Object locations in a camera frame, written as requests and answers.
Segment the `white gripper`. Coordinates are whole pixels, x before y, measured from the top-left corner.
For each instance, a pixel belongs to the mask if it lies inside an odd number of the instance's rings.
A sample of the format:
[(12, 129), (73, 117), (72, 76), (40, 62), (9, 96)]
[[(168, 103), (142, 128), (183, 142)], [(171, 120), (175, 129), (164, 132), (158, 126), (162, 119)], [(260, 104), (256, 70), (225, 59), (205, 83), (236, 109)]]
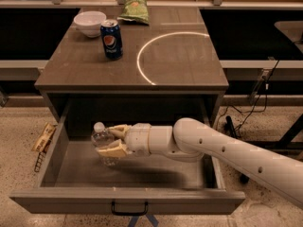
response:
[(122, 124), (109, 127), (108, 131), (116, 138), (124, 139), (126, 145), (121, 140), (115, 140), (104, 148), (98, 148), (99, 155), (104, 157), (121, 158), (128, 155), (127, 149), (132, 156), (149, 156), (149, 134), (150, 124), (138, 123), (133, 126)]

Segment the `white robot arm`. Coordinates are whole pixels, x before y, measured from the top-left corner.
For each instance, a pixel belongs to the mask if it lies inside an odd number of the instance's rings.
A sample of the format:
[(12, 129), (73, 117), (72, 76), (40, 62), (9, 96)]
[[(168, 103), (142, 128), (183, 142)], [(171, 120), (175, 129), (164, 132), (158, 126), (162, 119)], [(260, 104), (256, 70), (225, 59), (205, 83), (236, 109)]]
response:
[(172, 126), (117, 125), (108, 132), (116, 140), (98, 150), (101, 156), (123, 158), (159, 154), (191, 162), (207, 154), (303, 208), (302, 162), (229, 137), (195, 119), (181, 118)]

